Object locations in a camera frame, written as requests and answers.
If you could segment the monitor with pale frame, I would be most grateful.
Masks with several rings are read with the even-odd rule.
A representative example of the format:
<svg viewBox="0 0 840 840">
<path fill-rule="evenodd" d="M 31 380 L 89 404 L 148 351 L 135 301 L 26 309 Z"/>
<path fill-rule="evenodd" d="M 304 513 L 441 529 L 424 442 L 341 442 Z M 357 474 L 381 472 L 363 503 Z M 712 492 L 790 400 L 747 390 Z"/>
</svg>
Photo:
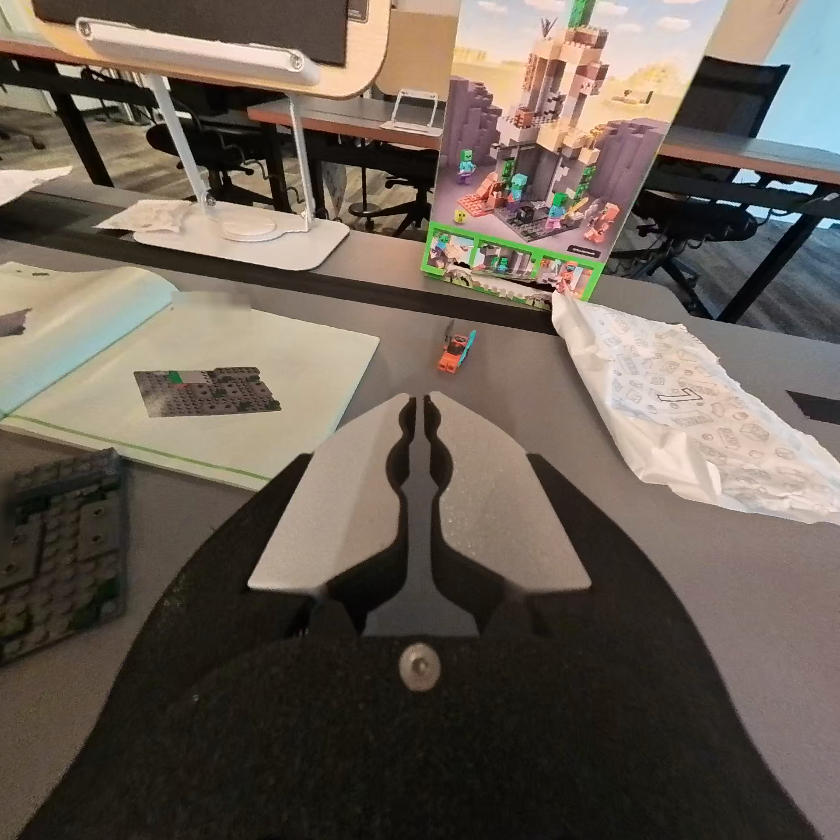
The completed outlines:
<svg viewBox="0 0 840 840">
<path fill-rule="evenodd" d="M 229 87 L 349 99 L 370 86 L 392 4 L 363 2 L 23 2 L 53 47 L 87 65 Z"/>
</svg>

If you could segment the colourful toy set box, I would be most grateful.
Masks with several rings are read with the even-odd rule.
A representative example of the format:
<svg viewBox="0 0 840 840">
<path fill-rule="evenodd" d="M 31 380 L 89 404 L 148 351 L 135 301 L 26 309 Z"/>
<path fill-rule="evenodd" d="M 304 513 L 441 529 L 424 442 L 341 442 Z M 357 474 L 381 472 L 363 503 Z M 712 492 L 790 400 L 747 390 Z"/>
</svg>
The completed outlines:
<svg viewBox="0 0 840 840">
<path fill-rule="evenodd" d="M 422 272 L 588 300 L 727 5 L 461 2 Z"/>
</svg>

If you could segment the white monitor stand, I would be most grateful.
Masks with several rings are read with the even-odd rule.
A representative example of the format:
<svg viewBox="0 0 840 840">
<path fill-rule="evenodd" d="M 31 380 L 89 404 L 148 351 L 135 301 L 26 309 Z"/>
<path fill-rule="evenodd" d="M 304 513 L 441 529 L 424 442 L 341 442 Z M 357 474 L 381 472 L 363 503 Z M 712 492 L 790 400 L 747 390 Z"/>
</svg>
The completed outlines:
<svg viewBox="0 0 840 840">
<path fill-rule="evenodd" d="M 78 17 L 75 26 L 80 37 L 108 57 L 141 59 L 154 67 L 255 75 L 258 79 L 282 82 L 288 89 L 305 205 L 300 216 L 217 202 L 197 168 L 162 76 L 153 73 L 145 76 L 196 202 L 190 205 L 176 230 L 134 232 L 138 243 L 280 270 L 310 271 L 320 266 L 347 238 L 350 232 L 347 225 L 316 218 L 310 206 L 313 197 L 308 154 L 299 120 L 299 100 L 292 93 L 317 86 L 320 73 L 303 52 L 288 46 L 236 44 L 159 33 L 94 17 Z"/>
</svg>

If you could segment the white printed paper bag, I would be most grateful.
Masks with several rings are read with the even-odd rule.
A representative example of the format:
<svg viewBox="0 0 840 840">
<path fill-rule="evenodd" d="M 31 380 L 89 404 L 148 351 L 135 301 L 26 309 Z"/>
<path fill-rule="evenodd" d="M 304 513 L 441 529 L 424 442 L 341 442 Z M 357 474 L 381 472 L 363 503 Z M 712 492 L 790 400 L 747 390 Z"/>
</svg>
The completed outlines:
<svg viewBox="0 0 840 840">
<path fill-rule="evenodd" d="M 684 325 L 581 301 L 559 282 L 552 323 L 637 478 L 731 511 L 839 524 L 838 461 Z"/>
</svg>

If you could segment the white laptop stand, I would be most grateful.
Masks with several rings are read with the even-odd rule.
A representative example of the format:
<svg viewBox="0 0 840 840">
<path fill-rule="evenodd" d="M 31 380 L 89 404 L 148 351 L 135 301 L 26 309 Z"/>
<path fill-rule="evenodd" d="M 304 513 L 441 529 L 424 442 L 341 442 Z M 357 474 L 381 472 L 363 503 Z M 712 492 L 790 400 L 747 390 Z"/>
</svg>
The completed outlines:
<svg viewBox="0 0 840 840">
<path fill-rule="evenodd" d="M 438 138 L 443 133 L 437 121 L 438 105 L 435 91 L 402 88 L 395 96 L 390 118 L 380 128 Z"/>
</svg>

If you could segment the cardboard box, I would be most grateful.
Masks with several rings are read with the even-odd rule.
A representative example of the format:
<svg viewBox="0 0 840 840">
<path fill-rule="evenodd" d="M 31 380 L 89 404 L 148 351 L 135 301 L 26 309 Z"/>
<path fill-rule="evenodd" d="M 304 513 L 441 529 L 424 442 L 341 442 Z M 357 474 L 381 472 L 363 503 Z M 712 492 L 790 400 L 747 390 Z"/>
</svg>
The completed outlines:
<svg viewBox="0 0 840 840">
<path fill-rule="evenodd" d="M 383 93 L 415 90 L 446 99 L 459 11 L 460 1 L 392 2 L 385 62 L 376 80 Z"/>
<path fill-rule="evenodd" d="M 705 56 L 762 65 L 798 1 L 728 1 L 705 49 Z"/>
</svg>

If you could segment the crumpled clear plastic bag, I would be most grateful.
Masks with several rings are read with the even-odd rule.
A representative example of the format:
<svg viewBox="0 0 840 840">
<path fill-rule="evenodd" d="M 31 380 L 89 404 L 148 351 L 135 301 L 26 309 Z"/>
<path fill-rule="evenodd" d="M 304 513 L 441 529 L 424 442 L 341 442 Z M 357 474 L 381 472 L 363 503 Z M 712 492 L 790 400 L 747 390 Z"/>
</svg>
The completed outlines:
<svg viewBox="0 0 840 840">
<path fill-rule="evenodd" d="M 186 200 L 143 199 L 95 225 L 131 233 L 179 233 L 196 205 Z"/>
</svg>

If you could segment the brown table with black legs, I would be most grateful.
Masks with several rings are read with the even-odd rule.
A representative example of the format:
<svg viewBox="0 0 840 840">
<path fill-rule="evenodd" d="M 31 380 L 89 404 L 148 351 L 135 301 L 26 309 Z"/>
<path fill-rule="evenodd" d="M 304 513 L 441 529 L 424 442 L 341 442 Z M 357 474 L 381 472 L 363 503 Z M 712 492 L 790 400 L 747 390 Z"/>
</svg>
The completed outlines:
<svg viewBox="0 0 840 840">
<path fill-rule="evenodd" d="M 435 138 L 381 129 L 381 123 L 391 116 L 392 105 L 369 98 L 298 101 L 297 114 L 306 146 L 304 172 L 309 177 L 313 212 L 318 217 L 328 217 L 324 204 L 327 165 L 389 171 L 392 167 L 382 160 L 394 149 L 439 152 L 442 134 Z M 442 127 L 443 117 L 443 109 L 438 108 L 437 123 Z"/>
<path fill-rule="evenodd" d="M 717 317 L 736 323 L 780 274 L 823 219 L 839 218 L 839 155 L 802 145 L 672 127 L 659 156 L 753 172 L 759 183 L 721 183 L 651 171 L 647 189 L 717 199 L 799 215 Z"/>
</svg>

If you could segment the grey desk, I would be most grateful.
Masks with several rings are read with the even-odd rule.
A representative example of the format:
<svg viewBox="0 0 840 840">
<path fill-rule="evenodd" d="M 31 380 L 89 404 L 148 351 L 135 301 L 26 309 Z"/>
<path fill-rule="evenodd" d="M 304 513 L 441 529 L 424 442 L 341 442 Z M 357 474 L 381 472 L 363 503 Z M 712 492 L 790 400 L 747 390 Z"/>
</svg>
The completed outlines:
<svg viewBox="0 0 840 840">
<path fill-rule="evenodd" d="M 381 338 L 344 416 L 395 393 L 449 393 L 553 463 L 643 549 L 684 603 L 749 734 L 825 838 L 838 838 L 838 528 L 723 511 L 624 465 L 544 314 L 422 275 L 424 247 L 352 233 L 309 275 L 176 258 L 93 225 L 137 194 L 57 182 L 2 208 L 2 262 L 150 267 L 179 289 Z M 438 370 L 450 320 L 476 331 Z M 2 838 L 16 838 L 72 761 L 154 604 L 250 492 L 130 469 L 129 607 L 119 620 L 2 669 Z"/>
</svg>

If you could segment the open instruction booklet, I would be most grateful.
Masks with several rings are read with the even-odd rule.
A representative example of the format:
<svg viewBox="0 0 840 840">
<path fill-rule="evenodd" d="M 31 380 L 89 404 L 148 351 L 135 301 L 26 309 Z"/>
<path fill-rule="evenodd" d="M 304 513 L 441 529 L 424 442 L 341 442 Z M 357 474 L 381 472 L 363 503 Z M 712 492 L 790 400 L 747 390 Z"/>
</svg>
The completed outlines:
<svg viewBox="0 0 840 840">
<path fill-rule="evenodd" d="M 133 266 L 2 265 L 2 429 L 261 489 L 338 426 L 379 339 Z"/>
</svg>

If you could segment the orange toy figure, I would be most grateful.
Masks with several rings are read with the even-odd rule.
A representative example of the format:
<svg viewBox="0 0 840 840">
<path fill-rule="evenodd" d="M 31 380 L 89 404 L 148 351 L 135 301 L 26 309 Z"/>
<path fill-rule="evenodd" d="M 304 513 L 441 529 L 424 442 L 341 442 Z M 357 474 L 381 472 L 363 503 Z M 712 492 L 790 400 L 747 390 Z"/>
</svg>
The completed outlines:
<svg viewBox="0 0 840 840">
<path fill-rule="evenodd" d="M 443 351 L 437 362 L 437 369 L 448 374 L 455 374 L 466 361 L 469 351 L 476 340 L 476 331 L 458 333 L 455 320 L 450 320 L 444 332 Z"/>
</svg>

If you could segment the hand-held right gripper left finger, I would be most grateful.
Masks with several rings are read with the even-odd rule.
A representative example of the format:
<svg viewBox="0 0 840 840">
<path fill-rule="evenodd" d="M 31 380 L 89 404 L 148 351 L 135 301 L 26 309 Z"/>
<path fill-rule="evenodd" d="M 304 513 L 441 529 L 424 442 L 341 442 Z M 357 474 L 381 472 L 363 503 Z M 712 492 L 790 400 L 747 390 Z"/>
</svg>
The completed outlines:
<svg viewBox="0 0 840 840">
<path fill-rule="evenodd" d="M 270 536 L 248 588 L 337 602 L 362 634 L 404 586 L 417 400 L 398 394 L 317 447 Z"/>
</svg>

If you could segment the black office chair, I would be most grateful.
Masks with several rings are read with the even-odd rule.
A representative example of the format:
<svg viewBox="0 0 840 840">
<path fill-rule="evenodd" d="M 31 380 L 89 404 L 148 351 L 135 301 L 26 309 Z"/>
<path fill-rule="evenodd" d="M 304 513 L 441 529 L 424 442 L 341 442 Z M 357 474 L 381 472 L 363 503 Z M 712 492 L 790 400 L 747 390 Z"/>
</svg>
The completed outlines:
<svg viewBox="0 0 840 840">
<path fill-rule="evenodd" d="M 382 162 L 391 170 L 360 168 L 343 219 L 365 233 L 420 239 L 431 217 L 438 153 L 397 148 Z"/>
<path fill-rule="evenodd" d="M 758 139 L 773 100 L 790 70 L 789 65 L 758 66 L 704 57 L 676 113 L 672 127 L 703 130 Z M 759 183 L 763 175 L 659 156 L 651 172 L 662 170 L 695 175 L 721 183 Z M 687 249 L 706 244 L 736 244 L 754 236 L 763 225 L 749 209 L 754 206 L 647 189 L 644 185 L 632 214 L 643 221 L 639 237 L 654 237 L 646 248 L 614 249 L 608 259 L 612 273 L 648 279 L 664 270 L 688 297 L 688 311 L 718 320 L 697 295 L 700 275 L 680 257 Z M 767 209 L 769 215 L 784 211 Z"/>
<path fill-rule="evenodd" d="M 206 170 L 213 198 L 253 206 L 263 200 L 262 195 L 236 185 L 232 173 L 254 174 L 266 159 L 266 145 L 256 129 L 214 120 L 228 111 L 226 95 L 232 92 L 232 88 L 170 79 L 173 104 L 188 115 L 181 118 L 185 138 L 196 165 Z"/>
</svg>

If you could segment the grey toy building plate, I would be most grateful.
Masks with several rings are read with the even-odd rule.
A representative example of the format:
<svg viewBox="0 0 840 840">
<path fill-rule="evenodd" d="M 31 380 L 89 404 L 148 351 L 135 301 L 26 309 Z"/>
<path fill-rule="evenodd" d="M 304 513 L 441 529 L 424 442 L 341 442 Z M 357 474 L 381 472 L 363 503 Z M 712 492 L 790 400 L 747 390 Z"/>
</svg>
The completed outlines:
<svg viewBox="0 0 840 840">
<path fill-rule="evenodd" d="M 2 476 L 3 668 L 125 613 L 125 486 L 114 448 Z"/>
</svg>

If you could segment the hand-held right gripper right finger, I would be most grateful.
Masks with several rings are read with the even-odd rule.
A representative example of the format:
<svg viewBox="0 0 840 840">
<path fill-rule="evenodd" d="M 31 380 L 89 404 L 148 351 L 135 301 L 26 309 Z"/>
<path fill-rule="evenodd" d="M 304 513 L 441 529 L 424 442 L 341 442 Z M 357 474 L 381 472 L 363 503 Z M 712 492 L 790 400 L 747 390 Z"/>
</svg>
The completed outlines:
<svg viewBox="0 0 840 840">
<path fill-rule="evenodd" d="M 441 392 L 424 398 L 436 493 L 430 566 L 441 595 L 483 633 L 497 609 L 587 592 L 592 580 L 529 454 L 504 430 Z"/>
</svg>

